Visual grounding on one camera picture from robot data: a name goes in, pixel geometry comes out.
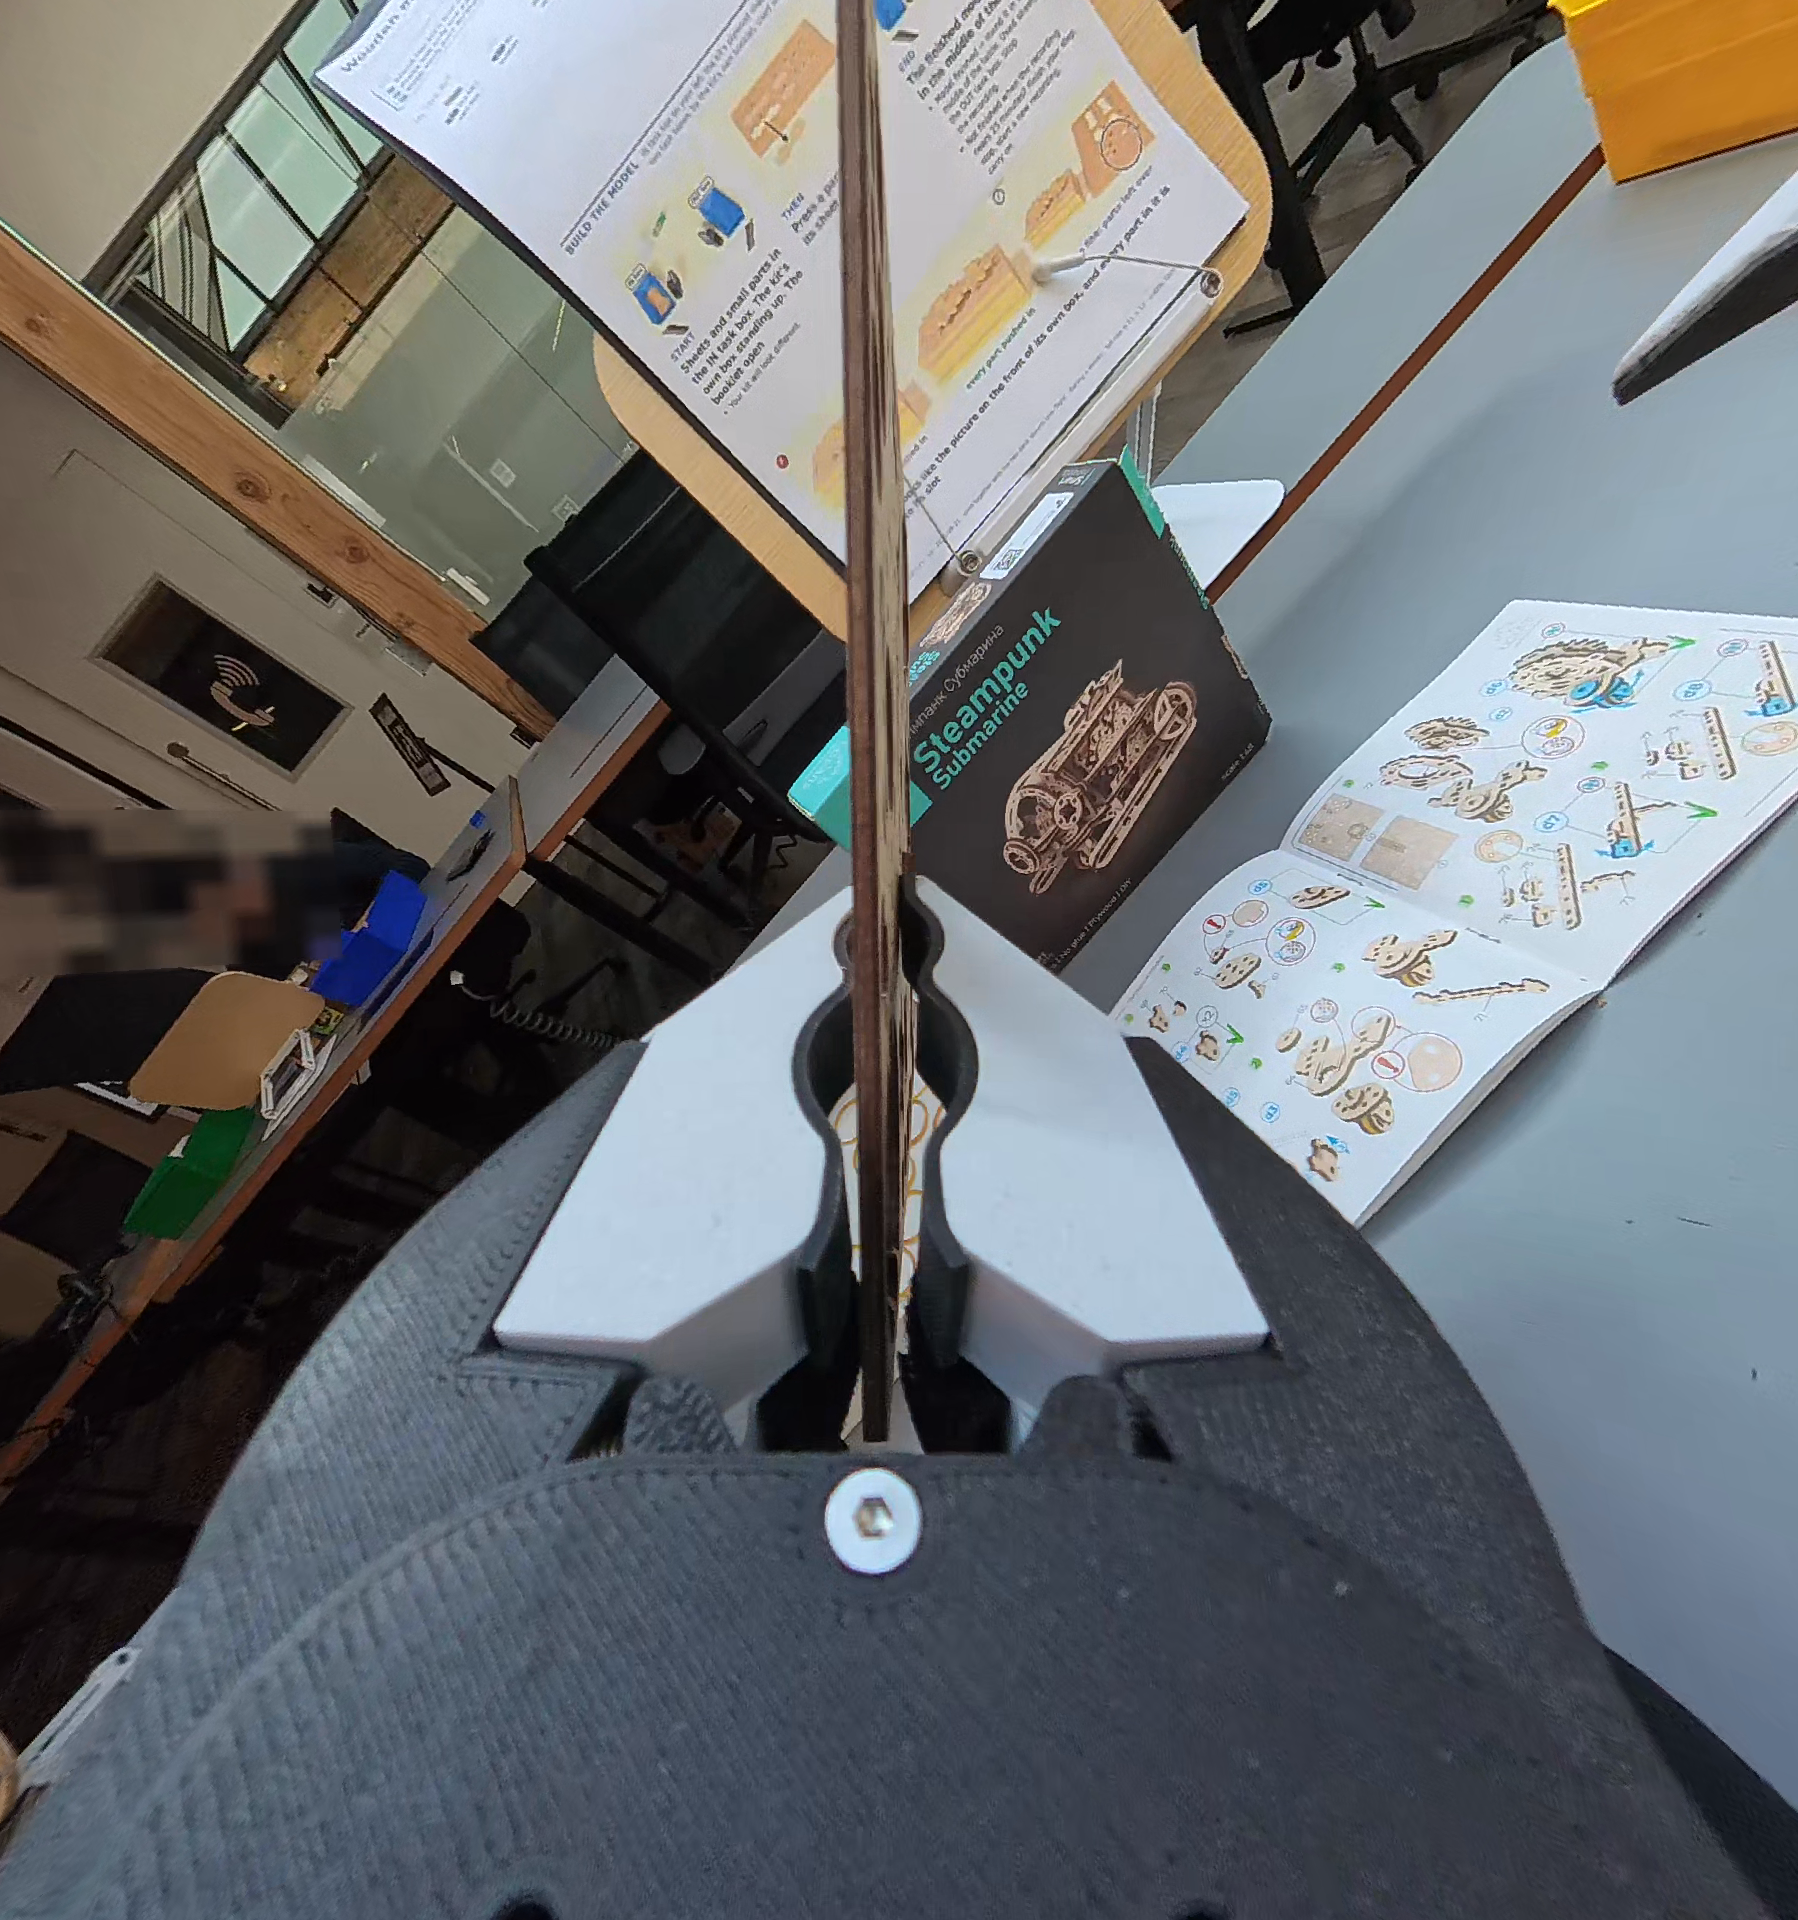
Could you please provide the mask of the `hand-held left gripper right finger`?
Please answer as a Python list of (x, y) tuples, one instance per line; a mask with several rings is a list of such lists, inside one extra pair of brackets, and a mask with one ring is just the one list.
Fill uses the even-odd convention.
[(906, 882), (922, 1147), (906, 1408), (1007, 1453), (1063, 1379), (1244, 1354), (1268, 1321), (1114, 1025), (926, 878)]

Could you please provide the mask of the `laminated instruction sheet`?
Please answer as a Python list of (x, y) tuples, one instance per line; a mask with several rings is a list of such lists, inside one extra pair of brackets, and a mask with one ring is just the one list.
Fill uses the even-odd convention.
[[(1248, 193), (1100, 3), (871, 24), (916, 595), (1203, 323)], [(316, 80), (845, 559), (836, 3), (371, 3)]]

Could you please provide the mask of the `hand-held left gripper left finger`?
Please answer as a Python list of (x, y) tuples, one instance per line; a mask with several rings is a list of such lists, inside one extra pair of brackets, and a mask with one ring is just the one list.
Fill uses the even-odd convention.
[(749, 954), (636, 1047), (495, 1320), (528, 1357), (705, 1387), (760, 1448), (843, 1448), (858, 1378), (836, 932), (850, 891)]

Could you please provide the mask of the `blue plastic bin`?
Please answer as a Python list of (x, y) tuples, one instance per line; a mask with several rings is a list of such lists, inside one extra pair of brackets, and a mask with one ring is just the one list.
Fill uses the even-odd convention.
[(421, 881), (387, 873), (363, 919), (341, 935), (336, 956), (316, 968), (307, 991), (346, 1007), (371, 1001), (412, 948), (425, 905)]

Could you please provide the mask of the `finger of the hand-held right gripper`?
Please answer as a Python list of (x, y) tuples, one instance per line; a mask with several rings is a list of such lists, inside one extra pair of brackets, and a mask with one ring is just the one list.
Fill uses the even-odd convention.
[(1798, 302), (1798, 169), (1630, 346), (1612, 397), (1630, 405)]

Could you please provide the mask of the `yellow plastic bin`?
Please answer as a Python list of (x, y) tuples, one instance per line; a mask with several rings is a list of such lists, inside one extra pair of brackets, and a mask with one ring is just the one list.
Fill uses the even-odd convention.
[(1798, 1), (1557, 1), (1608, 172), (1798, 130)]

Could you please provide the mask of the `open instruction booklet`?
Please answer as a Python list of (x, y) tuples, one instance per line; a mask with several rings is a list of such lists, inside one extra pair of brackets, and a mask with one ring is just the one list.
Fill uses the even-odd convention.
[(1513, 601), (1111, 1013), (1366, 1225), (1798, 802), (1798, 616)]

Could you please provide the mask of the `black model kit box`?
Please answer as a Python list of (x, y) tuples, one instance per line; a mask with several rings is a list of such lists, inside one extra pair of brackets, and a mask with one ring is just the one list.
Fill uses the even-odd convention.
[(913, 871), (1054, 972), (1270, 736), (1129, 455), (1056, 473), (909, 687)]

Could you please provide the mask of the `framed phone pictogram sign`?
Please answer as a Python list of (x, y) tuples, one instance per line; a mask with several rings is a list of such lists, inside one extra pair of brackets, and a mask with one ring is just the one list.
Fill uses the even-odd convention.
[(165, 580), (124, 608), (95, 661), (287, 775), (300, 775), (350, 712)]

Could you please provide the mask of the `laser-cut wooden parts sheet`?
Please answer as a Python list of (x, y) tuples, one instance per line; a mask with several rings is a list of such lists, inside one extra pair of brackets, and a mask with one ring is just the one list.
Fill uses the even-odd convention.
[(858, 1116), (860, 1421), (892, 1432), (915, 998), (902, 961), (911, 851), (906, 528), (898, 434), (880, 28), (838, 3), (845, 349), (846, 726), (853, 909), (846, 930)]

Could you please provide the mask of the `green plastic bin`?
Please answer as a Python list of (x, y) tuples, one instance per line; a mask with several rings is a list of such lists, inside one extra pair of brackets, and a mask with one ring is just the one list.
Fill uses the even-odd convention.
[(151, 1170), (123, 1220), (123, 1232), (184, 1239), (236, 1171), (257, 1123), (260, 1114), (252, 1106), (202, 1112), (185, 1140)]

